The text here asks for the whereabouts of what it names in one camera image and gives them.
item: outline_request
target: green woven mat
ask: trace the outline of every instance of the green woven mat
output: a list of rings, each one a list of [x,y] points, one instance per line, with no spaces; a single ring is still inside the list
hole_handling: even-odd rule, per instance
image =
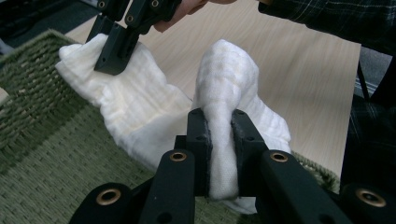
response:
[[[85,196],[107,182],[134,188],[153,173],[118,148],[99,109],[58,75],[58,49],[73,40],[47,31],[0,59],[0,223],[67,223]],[[295,155],[319,184],[337,177]],[[258,223],[222,203],[196,200],[195,223]]]

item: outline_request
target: human hand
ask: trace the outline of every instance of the human hand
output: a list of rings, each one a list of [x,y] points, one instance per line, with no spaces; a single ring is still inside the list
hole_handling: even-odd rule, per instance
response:
[[[178,5],[174,17],[170,21],[159,21],[154,25],[154,28],[159,32],[166,31],[169,27],[173,26],[175,23],[180,21],[186,15],[192,15],[202,7],[206,5],[207,2],[217,3],[217,4],[231,4],[236,0],[182,0],[180,5]]]

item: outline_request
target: wooden table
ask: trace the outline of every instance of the wooden table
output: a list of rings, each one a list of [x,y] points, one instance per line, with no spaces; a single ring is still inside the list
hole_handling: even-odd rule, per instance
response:
[[[206,49],[223,38],[261,69],[259,95],[289,124],[291,149],[341,174],[361,46],[263,15],[258,2],[207,4],[161,34],[141,36],[168,81],[192,98]],[[84,43],[94,19],[67,35]]]

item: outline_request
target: white cloth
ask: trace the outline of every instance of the white cloth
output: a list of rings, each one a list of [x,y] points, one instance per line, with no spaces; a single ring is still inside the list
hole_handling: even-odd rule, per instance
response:
[[[245,111],[271,149],[290,152],[290,133],[286,121],[258,97],[259,69],[248,54],[225,40],[214,44],[202,59],[192,103],[167,84],[141,43],[119,75],[93,71],[106,39],[98,35],[85,45],[61,48],[56,68],[78,94],[100,107],[116,144],[155,170],[162,154],[173,148],[176,135],[185,134],[188,112],[201,107],[213,144],[209,196],[239,212],[256,212],[254,199],[237,198],[232,112]]]

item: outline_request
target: screw hole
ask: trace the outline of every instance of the screw hole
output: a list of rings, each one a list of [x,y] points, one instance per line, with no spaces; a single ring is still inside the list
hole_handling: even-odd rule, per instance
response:
[[[272,158],[274,161],[279,161],[279,162],[285,162],[285,161],[288,160],[288,157],[287,157],[287,156],[285,156],[285,155],[283,155],[283,154],[281,154],[281,153],[278,153],[278,152],[272,153],[272,154],[271,154],[271,158]]]
[[[104,7],[106,4],[105,4],[105,2],[100,2],[99,3],[99,7]]]
[[[206,137],[201,135],[201,136],[196,137],[195,139],[198,141],[204,141],[204,140],[206,140]]]
[[[323,214],[319,215],[319,221],[320,221],[320,223],[323,223],[323,224],[333,224],[334,223],[334,219],[332,219],[331,216],[323,215]]]
[[[127,20],[127,21],[133,21],[133,20],[134,20],[134,17],[133,17],[133,16],[128,16],[128,17],[126,18],[126,20]]]
[[[160,3],[158,2],[158,0],[154,0],[154,1],[151,2],[151,5],[152,5],[153,7],[157,7],[159,4],[160,4]]]
[[[96,197],[96,202],[106,206],[119,200],[121,192],[119,189],[105,189]]]
[[[368,189],[357,189],[356,195],[361,201],[374,207],[384,207],[387,205],[384,198]]]
[[[172,153],[170,158],[171,158],[171,161],[184,161],[184,160],[186,160],[187,155],[182,152],[175,152],[175,153]]]
[[[172,221],[172,216],[167,212],[161,213],[157,216],[158,223],[169,223],[171,221]]]

